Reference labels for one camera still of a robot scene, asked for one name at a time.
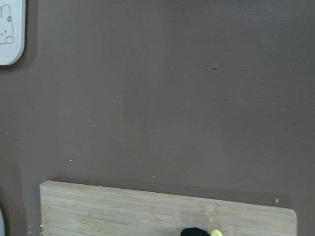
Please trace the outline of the wooden cutting board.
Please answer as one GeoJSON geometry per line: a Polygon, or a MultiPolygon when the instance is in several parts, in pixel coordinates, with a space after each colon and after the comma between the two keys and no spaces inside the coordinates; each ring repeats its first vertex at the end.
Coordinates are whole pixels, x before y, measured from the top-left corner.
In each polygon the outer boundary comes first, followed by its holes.
{"type": "Polygon", "coordinates": [[[274,206],[46,181],[45,236],[178,236],[197,227],[225,236],[294,236],[295,211],[274,206]]]}

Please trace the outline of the yellow plastic knife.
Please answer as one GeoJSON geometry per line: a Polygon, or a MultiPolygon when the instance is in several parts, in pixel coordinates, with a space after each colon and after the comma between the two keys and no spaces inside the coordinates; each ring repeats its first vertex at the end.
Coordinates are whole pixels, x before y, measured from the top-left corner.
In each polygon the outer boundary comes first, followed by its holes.
{"type": "Polygon", "coordinates": [[[211,236],[222,236],[222,233],[219,230],[211,231],[211,236]]]}

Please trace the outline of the white round plate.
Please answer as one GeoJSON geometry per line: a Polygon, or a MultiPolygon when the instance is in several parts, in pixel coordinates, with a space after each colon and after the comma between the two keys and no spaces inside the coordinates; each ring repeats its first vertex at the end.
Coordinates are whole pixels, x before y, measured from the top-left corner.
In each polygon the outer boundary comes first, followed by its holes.
{"type": "Polygon", "coordinates": [[[4,225],[4,219],[3,219],[1,210],[0,210],[0,236],[5,236],[5,225],[4,225]]]}

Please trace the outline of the cream rectangular tray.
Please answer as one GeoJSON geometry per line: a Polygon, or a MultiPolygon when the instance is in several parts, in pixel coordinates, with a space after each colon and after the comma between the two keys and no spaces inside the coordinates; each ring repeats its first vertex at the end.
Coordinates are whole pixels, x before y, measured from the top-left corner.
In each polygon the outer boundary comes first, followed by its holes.
{"type": "Polygon", "coordinates": [[[26,1],[0,2],[0,64],[12,65],[21,57],[25,46],[26,1]]]}

